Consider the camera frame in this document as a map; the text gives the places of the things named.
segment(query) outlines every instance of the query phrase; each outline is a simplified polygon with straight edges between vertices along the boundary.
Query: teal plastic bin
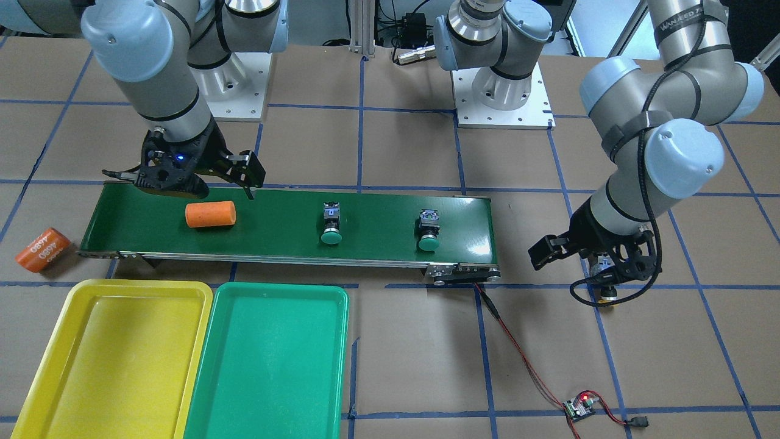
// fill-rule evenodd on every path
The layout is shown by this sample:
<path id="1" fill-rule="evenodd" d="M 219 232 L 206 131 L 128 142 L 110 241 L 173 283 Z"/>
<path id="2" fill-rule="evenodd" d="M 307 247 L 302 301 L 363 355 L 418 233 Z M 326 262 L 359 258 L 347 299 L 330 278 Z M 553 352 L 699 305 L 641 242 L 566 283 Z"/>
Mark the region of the teal plastic bin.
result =
<path id="1" fill-rule="evenodd" d="M 339 287 L 222 285 L 185 439 L 337 439 L 348 314 Z"/>

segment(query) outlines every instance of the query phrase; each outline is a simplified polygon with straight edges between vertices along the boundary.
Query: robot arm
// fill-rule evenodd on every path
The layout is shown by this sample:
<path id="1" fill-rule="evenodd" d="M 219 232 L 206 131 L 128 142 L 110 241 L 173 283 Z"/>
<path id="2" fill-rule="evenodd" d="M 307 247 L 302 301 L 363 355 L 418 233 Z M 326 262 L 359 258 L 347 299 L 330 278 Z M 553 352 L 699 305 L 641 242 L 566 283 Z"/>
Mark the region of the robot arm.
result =
<path id="1" fill-rule="evenodd" d="M 549 12 L 531 0 L 455 0 L 448 15 L 436 19 L 436 57 L 444 70 L 482 67 L 472 83 L 480 101 L 518 109 L 551 29 Z"/>
<path id="2" fill-rule="evenodd" d="M 188 198 L 208 194 L 197 174 L 238 184 L 250 198 L 251 188 L 262 187 L 262 165 L 252 151 L 226 148 L 203 89 L 240 91 L 246 73 L 233 51 L 283 51 L 286 7 L 286 0 L 0 0 L 4 12 L 15 11 L 11 28 L 80 31 L 149 125 L 140 165 L 104 174 Z"/>
<path id="3" fill-rule="evenodd" d="M 704 125 L 750 114 L 764 91 L 757 70 L 734 62 L 719 2 L 650 0 L 648 7 L 665 73 L 644 73 L 615 57 L 580 86 L 601 147 L 618 169 L 573 213 L 568 231 L 528 251 L 535 269 L 576 253 L 590 259 L 587 283 L 602 286 L 607 300 L 616 299 L 615 284 L 658 275 L 660 248 L 644 224 L 721 169 L 723 148 Z"/>

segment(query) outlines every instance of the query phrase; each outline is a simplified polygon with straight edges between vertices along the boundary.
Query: black connector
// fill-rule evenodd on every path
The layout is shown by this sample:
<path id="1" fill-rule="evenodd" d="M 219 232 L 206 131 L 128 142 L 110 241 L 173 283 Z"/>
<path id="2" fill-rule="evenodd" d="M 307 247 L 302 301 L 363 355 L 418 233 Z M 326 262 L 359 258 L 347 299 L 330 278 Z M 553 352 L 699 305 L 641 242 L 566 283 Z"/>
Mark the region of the black connector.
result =
<path id="1" fill-rule="evenodd" d="M 647 421 L 647 416 L 635 416 L 626 421 L 626 425 L 629 427 L 645 428 L 650 423 Z"/>

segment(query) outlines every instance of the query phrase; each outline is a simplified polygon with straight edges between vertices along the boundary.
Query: yellow tray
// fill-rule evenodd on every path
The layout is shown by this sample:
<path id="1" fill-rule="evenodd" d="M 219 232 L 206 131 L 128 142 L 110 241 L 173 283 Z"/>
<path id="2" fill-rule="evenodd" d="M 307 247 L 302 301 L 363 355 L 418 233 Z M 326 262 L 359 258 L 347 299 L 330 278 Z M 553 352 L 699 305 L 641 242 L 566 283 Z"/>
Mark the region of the yellow tray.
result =
<path id="1" fill-rule="evenodd" d="M 181 438 L 212 298 L 198 282 L 76 285 L 11 438 Z"/>

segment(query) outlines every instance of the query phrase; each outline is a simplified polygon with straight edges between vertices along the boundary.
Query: white mounting plate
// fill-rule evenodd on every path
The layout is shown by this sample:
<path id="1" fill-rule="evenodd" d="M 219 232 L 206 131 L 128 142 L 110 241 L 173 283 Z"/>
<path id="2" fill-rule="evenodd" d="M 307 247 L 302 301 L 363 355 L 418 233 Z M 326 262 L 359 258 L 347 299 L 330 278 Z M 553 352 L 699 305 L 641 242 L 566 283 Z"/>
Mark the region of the white mounting plate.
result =
<path id="1" fill-rule="evenodd" d="M 480 102 L 471 91 L 471 83 L 479 69 L 454 70 L 452 89 L 458 109 L 458 126 L 462 128 L 509 128 L 514 130 L 547 130 L 555 127 L 550 99 L 541 77 L 539 64 L 532 73 L 531 93 L 522 107 L 502 111 Z"/>
<path id="2" fill-rule="evenodd" d="M 271 77 L 270 53 L 236 53 L 251 78 L 249 87 L 236 98 L 209 101 L 208 107 L 216 120 L 260 122 L 265 108 L 265 94 Z"/>

